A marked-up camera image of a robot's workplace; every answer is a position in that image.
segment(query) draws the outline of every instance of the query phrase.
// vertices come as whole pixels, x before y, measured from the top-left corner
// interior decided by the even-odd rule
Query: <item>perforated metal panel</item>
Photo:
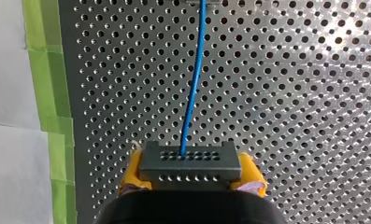
[[[78,223],[112,200],[135,140],[178,145],[198,5],[61,0]],[[290,223],[371,223],[371,1],[208,8],[189,143],[234,141]]]

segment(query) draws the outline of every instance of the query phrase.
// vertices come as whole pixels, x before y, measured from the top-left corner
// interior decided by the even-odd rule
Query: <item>white surface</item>
[[[48,136],[0,126],[0,224],[50,224]]]
[[[40,129],[21,0],[0,0],[0,124]]]
[[[32,130],[40,124],[21,0],[0,0],[0,124],[0,224],[52,223],[48,137]]]

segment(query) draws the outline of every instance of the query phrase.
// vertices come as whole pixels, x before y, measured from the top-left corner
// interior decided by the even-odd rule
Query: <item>blue cable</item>
[[[184,156],[186,153],[186,143],[189,131],[189,125],[192,119],[192,112],[194,107],[194,98],[196,97],[197,86],[199,85],[200,70],[202,69],[203,62],[203,52],[205,45],[205,32],[206,32],[206,0],[200,0],[199,9],[199,35],[197,37],[197,52],[196,52],[196,62],[194,63],[193,77],[191,92],[189,94],[189,102],[186,107],[185,119],[182,125],[181,133],[181,146],[179,149],[179,155]]]

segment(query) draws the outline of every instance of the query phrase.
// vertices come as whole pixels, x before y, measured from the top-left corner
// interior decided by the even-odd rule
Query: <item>yellow plastic part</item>
[[[121,194],[121,189],[124,185],[134,185],[142,189],[152,189],[152,184],[149,181],[142,181],[138,177],[138,165],[141,161],[142,150],[137,149],[133,151],[132,157],[130,158],[129,166],[124,173],[123,180],[120,184],[119,193]]]
[[[232,183],[231,189],[237,189],[252,181],[259,181],[264,183],[264,187],[258,190],[259,196],[263,198],[266,194],[267,183],[264,180],[264,176],[252,160],[252,157],[245,152],[240,152],[238,154],[238,159],[240,160],[241,165],[241,179],[240,181]]]

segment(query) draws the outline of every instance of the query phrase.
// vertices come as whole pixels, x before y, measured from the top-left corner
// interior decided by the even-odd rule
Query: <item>green masking tape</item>
[[[41,130],[49,133],[55,224],[76,224],[74,140],[57,0],[23,0]]]

